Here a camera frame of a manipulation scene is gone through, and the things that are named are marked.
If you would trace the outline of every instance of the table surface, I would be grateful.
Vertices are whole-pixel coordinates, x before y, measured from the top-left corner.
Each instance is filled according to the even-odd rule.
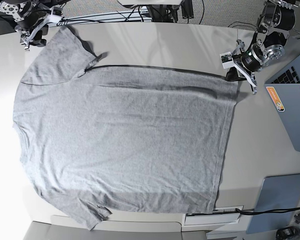
[[[88,42],[97,56],[102,55],[97,66],[155,66],[220,76],[227,73],[220,54],[233,51],[237,38],[249,45],[253,34],[233,28],[146,22],[83,24],[72,29]],[[57,31],[58,27],[50,28],[46,39],[50,40]],[[41,50],[31,47],[25,52],[17,33],[0,36],[0,223],[7,226],[9,217],[18,231],[28,228],[25,222],[51,223],[52,215],[65,216],[37,196],[30,185],[19,162],[19,139],[12,129],[19,81]],[[300,152],[294,150],[263,86],[269,77],[300,54],[300,40],[289,39],[285,50],[281,61],[256,74],[257,95],[252,95],[246,81],[240,84],[216,207],[252,209],[266,176],[300,173]],[[109,220],[180,223],[182,216],[114,210]],[[232,228],[245,231],[247,225]]]

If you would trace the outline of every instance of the sticker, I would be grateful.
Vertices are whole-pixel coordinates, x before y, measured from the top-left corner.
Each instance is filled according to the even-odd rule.
[[[270,97],[272,98],[272,101],[274,102],[274,105],[276,106],[276,109],[279,112],[284,112],[285,111],[285,107],[282,104],[280,97],[278,96],[277,91],[275,90],[275,88],[273,86],[267,86],[266,87],[268,93],[270,94]]]

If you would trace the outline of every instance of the gray carpet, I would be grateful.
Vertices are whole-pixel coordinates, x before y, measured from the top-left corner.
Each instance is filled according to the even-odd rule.
[[[194,19],[190,19],[189,23],[199,24],[203,13],[203,3],[201,0],[192,0],[192,3]],[[227,27],[235,21],[240,21],[255,25],[264,8],[264,0],[204,0],[204,6],[205,11],[201,24]],[[126,8],[122,7],[117,0],[71,0],[64,8],[64,15],[74,17],[124,10]],[[300,30],[300,7],[295,12],[295,28]],[[179,23],[187,23],[187,20],[182,19],[181,11],[178,16]],[[249,29],[246,26],[238,26],[238,28]]]

